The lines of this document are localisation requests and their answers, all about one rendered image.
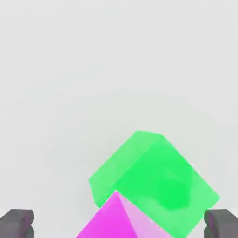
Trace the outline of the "large green box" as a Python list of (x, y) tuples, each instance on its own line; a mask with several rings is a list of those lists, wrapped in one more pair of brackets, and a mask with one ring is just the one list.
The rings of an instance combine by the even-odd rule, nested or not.
[(173, 238), (187, 238), (219, 195), (161, 134), (136, 131), (90, 178), (101, 207), (118, 191)]

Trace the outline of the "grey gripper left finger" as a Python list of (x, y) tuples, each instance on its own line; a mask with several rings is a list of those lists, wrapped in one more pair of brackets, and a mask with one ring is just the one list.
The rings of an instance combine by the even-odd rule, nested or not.
[(0, 238), (34, 238), (33, 221), (33, 210), (9, 210), (0, 218)]

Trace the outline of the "small magenta cube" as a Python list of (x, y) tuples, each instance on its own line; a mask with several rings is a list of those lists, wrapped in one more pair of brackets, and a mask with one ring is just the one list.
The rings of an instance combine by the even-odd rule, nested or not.
[(173, 238), (115, 191), (76, 238)]

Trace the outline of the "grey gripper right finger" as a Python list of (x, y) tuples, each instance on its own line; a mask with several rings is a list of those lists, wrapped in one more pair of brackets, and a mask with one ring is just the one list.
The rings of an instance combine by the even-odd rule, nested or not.
[(238, 218), (229, 210), (206, 210), (204, 221), (204, 238), (238, 238)]

